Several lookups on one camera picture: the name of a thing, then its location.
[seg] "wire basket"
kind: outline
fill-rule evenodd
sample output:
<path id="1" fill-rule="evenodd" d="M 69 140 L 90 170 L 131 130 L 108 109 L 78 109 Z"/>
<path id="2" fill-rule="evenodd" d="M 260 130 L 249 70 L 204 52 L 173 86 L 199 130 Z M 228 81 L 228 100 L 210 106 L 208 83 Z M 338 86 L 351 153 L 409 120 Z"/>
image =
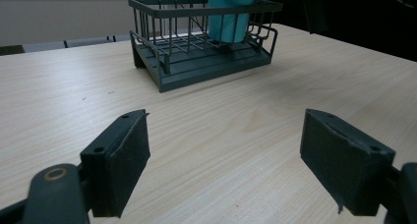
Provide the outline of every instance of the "wire basket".
<path id="1" fill-rule="evenodd" d="M 282 4 L 255 0 L 252 6 L 213 8 L 208 1 L 129 0 L 135 16 L 135 31 L 130 31 L 135 66 L 148 69 L 159 92 L 270 63 L 278 35 L 271 28 L 272 16 Z M 235 40 L 244 15 L 250 16 L 244 38 Z M 217 28 L 209 28 L 214 18 L 216 37 L 212 30 Z M 226 33 L 230 19 L 235 22 L 231 39 Z M 265 50 L 270 37 L 271 48 Z"/>

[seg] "dark background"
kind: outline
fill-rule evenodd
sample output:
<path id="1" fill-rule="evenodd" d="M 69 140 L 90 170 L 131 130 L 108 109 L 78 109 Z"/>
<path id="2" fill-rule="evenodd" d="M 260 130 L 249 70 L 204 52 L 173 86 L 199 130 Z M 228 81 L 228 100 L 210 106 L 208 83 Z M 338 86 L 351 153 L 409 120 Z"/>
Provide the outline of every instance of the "dark background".
<path id="1" fill-rule="evenodd" d="M 281 2 L 273 22 L 308 30 L 303 0 Z M 417 62 L 417 8 L 396 0 L 324 0 L 329 30 L 320 35 Z"/>

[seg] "wooden table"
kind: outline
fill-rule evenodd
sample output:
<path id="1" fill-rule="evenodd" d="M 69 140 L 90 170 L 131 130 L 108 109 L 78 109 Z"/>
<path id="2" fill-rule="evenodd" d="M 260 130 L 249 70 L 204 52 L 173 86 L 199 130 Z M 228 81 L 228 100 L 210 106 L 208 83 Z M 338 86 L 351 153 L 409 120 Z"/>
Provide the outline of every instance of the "wooden table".
<path id="1" fill-rule="evenodd" d="M 276 26 L 271 65 L 159 93 L 129 41 L 0 57 L 0 208 L 145 108 L 151 158 L 120 220 L 91 223 L 383 223 L 337 205 L 300 158 L 306 108 L 417 161 L 417 63 Z"/>

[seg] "wall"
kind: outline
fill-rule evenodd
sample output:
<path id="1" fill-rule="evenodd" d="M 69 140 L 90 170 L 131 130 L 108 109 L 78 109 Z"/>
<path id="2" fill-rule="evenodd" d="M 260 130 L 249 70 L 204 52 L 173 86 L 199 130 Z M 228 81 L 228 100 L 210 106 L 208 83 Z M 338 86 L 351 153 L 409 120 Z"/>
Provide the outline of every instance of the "wall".
<path id="1" fill-rule="evenodd" d="M 127 0 L 0 0 L 0 46 L 128 34 Z"/>

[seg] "teal object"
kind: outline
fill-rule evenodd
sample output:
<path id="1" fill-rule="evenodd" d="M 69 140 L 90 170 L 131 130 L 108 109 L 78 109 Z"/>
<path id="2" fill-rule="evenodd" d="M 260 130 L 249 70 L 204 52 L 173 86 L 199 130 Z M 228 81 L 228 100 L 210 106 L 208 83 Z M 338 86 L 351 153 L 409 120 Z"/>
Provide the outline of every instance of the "teal object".
<path id="1" fill-rule="evenodd" d="M 253 3 L 254 0 L 208 0 L 208 5 L 213 8 L 250 6 Z M 208 18 L 208 36 L 227 43 L 243 41 L 248 28 L 249 14 L 224 15 L 222 23 L 221 19 L 222 16 Z"/>

